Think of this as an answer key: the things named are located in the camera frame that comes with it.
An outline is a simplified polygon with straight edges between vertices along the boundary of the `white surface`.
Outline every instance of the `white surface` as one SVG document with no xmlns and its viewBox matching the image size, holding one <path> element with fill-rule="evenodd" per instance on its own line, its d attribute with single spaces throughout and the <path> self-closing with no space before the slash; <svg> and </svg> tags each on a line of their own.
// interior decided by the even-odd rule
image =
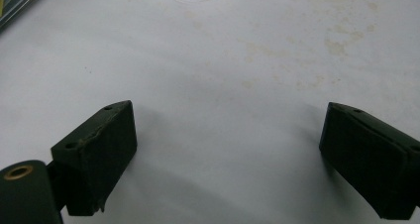
<svg viewBox="0 0 420 224">
<path fill-rule="evenodd" d="M 71 223 L 380 220 L 318 143 L 329 101 L 420 139 L 420 0 L 40 0 L 0 35 L 0 167 L 134 102 L 139 150 Z"/>
</svg>

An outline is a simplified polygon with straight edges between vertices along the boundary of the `tabletop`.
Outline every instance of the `tabletop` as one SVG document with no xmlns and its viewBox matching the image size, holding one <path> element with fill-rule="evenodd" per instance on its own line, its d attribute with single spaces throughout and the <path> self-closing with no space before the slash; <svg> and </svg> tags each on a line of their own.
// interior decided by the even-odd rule
<svg viewBox="0 0 420 224">
<path fill-rule="evenodd" d="M 0 34 L 0 165 L 130 99 L 139 148 L 64 223 L 381 220 L 319 140 L 328 102 L 420 139 L 420 0 L 37 0 Z"/>
</svg>

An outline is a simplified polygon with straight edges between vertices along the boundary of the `round hole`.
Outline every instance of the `round hole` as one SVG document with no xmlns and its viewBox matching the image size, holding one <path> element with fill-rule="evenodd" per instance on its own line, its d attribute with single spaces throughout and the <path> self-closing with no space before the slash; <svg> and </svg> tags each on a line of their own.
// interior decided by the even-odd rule
<svg viewBox="0 0 420 224">
<path fill-rule="evenodd" d="M 4 175 L 6 180 L 15 180 L 28 175 L 34 168 L 32 166 L 21 166 L 11 169 Z"/>
<path fill-rule="evenodd" d="M 65 145 L 66 149 L 74 149 L 75 147 L 77 147 L 77 143 L 69 143 Z"/>
<path fill-rule="evenodd" d="M 411 150 L 413 150 L 414 152 L 419 152 L 420 153 L 420 147 L 417 147 L 417 146 L 413 146 L 413 147 L 411 147 Z"/>
</svg>

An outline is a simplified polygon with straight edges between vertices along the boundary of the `brass ring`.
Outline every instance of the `brass ring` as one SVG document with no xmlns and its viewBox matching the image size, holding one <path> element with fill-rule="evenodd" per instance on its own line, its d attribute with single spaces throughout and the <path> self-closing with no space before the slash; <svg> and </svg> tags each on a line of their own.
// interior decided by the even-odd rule
<svg viewBox="0 0 420 224">
<path fill-rule="evenodd" d="M 19 179 L 21 177 L 24 177 L 26 175 L 28 175 L 29 173 L 32 172 L 32 170 L 34 170 L 34 167 L 32 166 L 20 166 L 20 167 L 16 167 L 13 168 L 11 170 L 9 170 L 5 175 L 4 175 L 4 179 L 6 180 L 16 180 Z"/>
</svg>

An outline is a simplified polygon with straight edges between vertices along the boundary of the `white table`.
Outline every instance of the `white table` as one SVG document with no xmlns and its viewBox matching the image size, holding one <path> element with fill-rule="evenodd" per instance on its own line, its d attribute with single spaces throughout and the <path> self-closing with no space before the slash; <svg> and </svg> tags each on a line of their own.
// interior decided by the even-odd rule
<svg viewBox="0 0 420 224">
<path fill-rule="evenodd" d="M 420 139 L 420 0 L 39 0 L 0 35 L 0 167 L 131 99 L 139 149 L 71 223 L 380 220 L 318 144 L 329 101 Z"/>
</svg>

